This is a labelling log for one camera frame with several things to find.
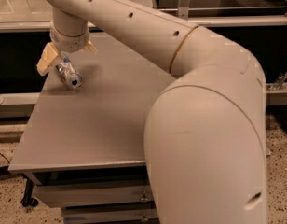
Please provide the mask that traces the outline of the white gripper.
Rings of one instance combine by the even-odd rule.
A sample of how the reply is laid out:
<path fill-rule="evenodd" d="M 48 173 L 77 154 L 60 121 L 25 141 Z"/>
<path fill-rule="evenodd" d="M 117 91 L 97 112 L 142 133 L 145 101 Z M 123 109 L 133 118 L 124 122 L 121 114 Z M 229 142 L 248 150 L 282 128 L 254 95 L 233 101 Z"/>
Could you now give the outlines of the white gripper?
<path fill-rule="evenodd" d="M 47 74 L 62 60 L 60 51 L 72 53 L 84 48 L 85 51 L 97 52 L 89 40 L 89 28 L 85 21 L 62 22 L 61 24 L 52 21 L 50 38 L 52 42 L 45 45 L 36 66 L 40 76 Z"/>

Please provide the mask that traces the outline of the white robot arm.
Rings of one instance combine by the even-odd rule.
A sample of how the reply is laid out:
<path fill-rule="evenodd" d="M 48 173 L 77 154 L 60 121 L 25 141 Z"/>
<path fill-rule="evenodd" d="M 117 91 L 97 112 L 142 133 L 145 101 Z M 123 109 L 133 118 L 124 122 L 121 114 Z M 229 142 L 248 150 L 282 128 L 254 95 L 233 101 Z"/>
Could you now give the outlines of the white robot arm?
<path fill-rule="evenodd" d="M 267 224 L 266 78 L 244 47 L 129 0 L 47 0 L 54 46 L 74 52 L 94 24 L 173 81 L 144 128 L 160 224 Z"/>

